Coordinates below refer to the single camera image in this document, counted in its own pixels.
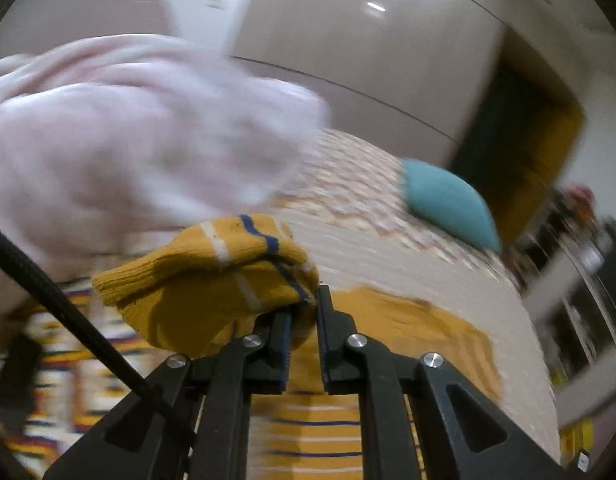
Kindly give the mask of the yellow striped knit sweater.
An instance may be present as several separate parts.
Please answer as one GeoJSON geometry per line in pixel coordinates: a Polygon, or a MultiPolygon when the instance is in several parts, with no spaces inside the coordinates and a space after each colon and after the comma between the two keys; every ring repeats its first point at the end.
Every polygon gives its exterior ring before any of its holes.
{"type": "MultiPolygon", "coordinates": [[[[358,479],[359,409],[353,396],[329,396],[314,326],[317,268],[291,229],[265,214],[209,220],[171,242],[106,271],[93,285],[102,302],[153,347],[210,356],[253,329],[257,315],[297,304],[287,393],[253,400],[253,479],[358,479]]],[[[492,401],[501,382],[488,337],[421,299],[358,286],[332,292],[364,335],[393,352],[445,356],[492,401]]]]}

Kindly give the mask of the pile of clothes on shelf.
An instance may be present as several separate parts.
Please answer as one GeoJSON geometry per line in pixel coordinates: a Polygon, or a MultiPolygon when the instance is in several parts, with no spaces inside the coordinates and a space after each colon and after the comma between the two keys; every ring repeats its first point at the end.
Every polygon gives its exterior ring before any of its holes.
{"type": "Polygon", "coordinates": [[[577,233],[596,228],[596,196],[584,184],[571,184],[555,190],[558,225],[565,232],[577,233]]]}

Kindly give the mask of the brown wooden door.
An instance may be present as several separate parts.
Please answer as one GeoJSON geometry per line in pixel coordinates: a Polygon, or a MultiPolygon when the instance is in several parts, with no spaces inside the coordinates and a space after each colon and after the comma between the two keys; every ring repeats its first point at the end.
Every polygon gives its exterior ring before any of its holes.
{"type": "Polygon", "coordinates": [[[449,165],[485,200],[503,248],[546,201],[584,120],[565,80],[506,29],[487,91],[449,165]]]}

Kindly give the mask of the colourful geometric patterned bedsheet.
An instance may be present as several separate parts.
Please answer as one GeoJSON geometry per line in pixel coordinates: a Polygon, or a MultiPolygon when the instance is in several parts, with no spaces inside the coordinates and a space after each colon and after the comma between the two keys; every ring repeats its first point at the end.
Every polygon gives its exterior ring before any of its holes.
{"type": "MultiPolygon", "coordinates": [[[[102,305],[89,280],[64,283],[61,289],[142,376],[166,359],[168,352],[152,348],[122,321],[116,309],[102,305]]],[[[32,380],[32,411],[16,432],[0,421],[0,437],[17,462],[40,479],[129,389],[31,299],[0,319],[0,375],[7,345],[19,334],[41,347],[32,380]]]]}

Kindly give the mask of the white shelf unit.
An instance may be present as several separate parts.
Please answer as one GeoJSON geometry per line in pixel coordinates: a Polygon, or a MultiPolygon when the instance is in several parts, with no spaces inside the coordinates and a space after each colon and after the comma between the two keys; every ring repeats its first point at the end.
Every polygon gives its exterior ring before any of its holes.
{"type": "Polygon", "coordinates": [[[555,190],[506,264],[535,326],[556,413],[568,426],[616,399],[616,221],[596,214],[596,228],[558,225],[555,190]]]}

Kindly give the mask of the beige padded wardrobe panels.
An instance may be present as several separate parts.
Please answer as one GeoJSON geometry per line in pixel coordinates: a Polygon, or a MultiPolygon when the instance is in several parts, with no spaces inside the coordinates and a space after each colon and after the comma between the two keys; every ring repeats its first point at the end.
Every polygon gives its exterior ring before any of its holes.
{"type": "Polygon", "coordinates": [[[445,166],[487,87],[503,25],[471,0],[6,0],[0,58],[153,32],[301,84],[334,128],[445,166]]]}

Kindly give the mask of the teal cushion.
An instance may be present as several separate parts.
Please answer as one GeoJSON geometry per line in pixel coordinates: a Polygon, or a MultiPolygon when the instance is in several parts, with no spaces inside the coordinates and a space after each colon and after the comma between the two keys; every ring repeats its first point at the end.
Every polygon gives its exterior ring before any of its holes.
{"type": "Polygon", "coordinates": [[[404,159],[402,168],[403,197],[412,214],[479,250],[502,252],[490,209],[468,182],[419,159],[404,159]]]}

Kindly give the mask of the beige dotted quilted bedspread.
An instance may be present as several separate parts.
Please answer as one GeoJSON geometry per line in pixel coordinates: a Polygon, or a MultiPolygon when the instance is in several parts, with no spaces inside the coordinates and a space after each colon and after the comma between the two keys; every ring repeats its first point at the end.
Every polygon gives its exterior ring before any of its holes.
{"type": "Polygon", "coordinates": [[[502,261],[408,214],[401,159],[327,130],[269,208],[309,252],[332,289],[370,286],[425,300],[490,339],[500,406],[552,458],[558,418],[538,338],[502,261]]]}

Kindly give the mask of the pink floral comforter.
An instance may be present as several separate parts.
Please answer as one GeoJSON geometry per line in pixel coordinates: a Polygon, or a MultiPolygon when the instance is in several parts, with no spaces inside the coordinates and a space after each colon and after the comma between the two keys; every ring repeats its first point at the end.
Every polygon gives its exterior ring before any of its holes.
{"type": "Polygon", "coordinates": [[[314,92],[178,38],[0,60],[0,230],[54,278],[130,236],[254,211],[329,121],[314,92]]]}

